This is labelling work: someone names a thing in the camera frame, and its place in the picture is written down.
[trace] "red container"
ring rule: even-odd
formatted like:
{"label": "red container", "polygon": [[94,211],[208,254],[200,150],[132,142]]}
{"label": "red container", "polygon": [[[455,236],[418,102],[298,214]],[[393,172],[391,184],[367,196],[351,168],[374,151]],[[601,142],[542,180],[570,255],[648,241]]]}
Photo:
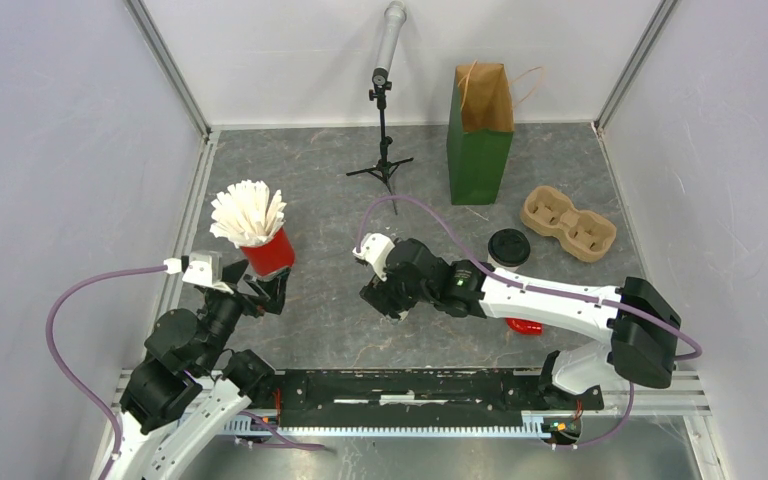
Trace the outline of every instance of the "red container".
{"label": "red container", "polygon": [[290,245],[290,239],[284,227],[272,237],[272,240],[259,247],[240,247],[258,276],[265,277],[284,267],[292,267],[296,262],[296,252]]}
{"label": "red container", "polygon": [[531,320],[520,320],[517,318],[506,318],[505,321],[511,330],[523,335],[542,335],[543,324],[532,322]]}

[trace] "black cup lid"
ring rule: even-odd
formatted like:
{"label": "black cup lid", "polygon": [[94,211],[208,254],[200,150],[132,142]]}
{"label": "black cup lid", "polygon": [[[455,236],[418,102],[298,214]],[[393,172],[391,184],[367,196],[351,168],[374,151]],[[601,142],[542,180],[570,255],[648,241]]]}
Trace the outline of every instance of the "black cup lid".
{"label": "black cup lid", "polygon": [[503,267],[518,267],[528,260],[531,245],[525,234],[513,228],[499,230],[487,243],[490,257]]}

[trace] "black tripod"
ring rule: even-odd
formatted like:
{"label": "black tripod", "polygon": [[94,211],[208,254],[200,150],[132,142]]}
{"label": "black tripod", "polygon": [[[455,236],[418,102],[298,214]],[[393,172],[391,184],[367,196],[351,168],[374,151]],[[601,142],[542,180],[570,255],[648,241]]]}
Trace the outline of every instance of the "black tripod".
{"label": "black tripod", "polygon": [[[387,160],[387,149],[390,147],[390,144],[393,143],[393,139],[388,137],[385,131],[384,109],[387,108],[387,90],[390,90],[392,86],[393,84],[391,82],[384,82],[383,85],[373,83],[373,89],[369,90],[369,100],[378,101],[378,113],[381,118],[381,143],[378,144],[378,147],[381,150],[381,158],[378,159],[378,163],[376,163],[374,167],[355,170],[354,172],[346,174],[347,177],[351,177],[353,175],[360,175],[361,173],[368,173],[378,180],[381,180],[381,182],[384,183],[384,186],[387,187],[387,191],[390,192],[390,195],[393,195],[393,186],[390,184],[390,177],[396,173],[399,165],[413,161],[413,157],[399,160],[398,162],[390,162]],[[396,215],[399,214],[395,200],[393,201],[393,211],[396,212]]]}

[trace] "white wall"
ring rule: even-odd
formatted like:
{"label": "white wall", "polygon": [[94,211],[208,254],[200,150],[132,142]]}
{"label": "white wall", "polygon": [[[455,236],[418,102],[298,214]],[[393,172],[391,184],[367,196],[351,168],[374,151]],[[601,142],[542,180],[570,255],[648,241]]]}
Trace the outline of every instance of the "white wall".
{"label": "white wall", "polygon": [[[376,123],[367,98],[390,0],[146,0],[215,125]],[[596,118],[657,0],[406,0],[388,119],[445,123],[454,68],[544,65],[518,121]],[[513,88],[525,95],[536,80]]]}
{"label": "white wall", "polygon": [[[199,143],[121,1],[0,1],[0,479],[89,475],[105,420],[49,357],[45,317],[78,280],[168,255]],[[61,352],[102,398],[161,281],[61,310]]]}
{"label": "white wall", "polygon": [[768,478],[768,2],[682,2],[606,132],[737,479]]}

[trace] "green paper bag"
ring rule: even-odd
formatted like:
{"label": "green paper bag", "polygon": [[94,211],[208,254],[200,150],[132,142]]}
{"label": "green paper bag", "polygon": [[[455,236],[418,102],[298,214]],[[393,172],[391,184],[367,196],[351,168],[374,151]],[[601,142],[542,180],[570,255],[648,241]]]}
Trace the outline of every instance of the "green paper bag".
{"label": "green paper bag", "polygon": [[446,141],[452,205],[496,201],[513,138],[505,66],[476,63],[455,68]]}

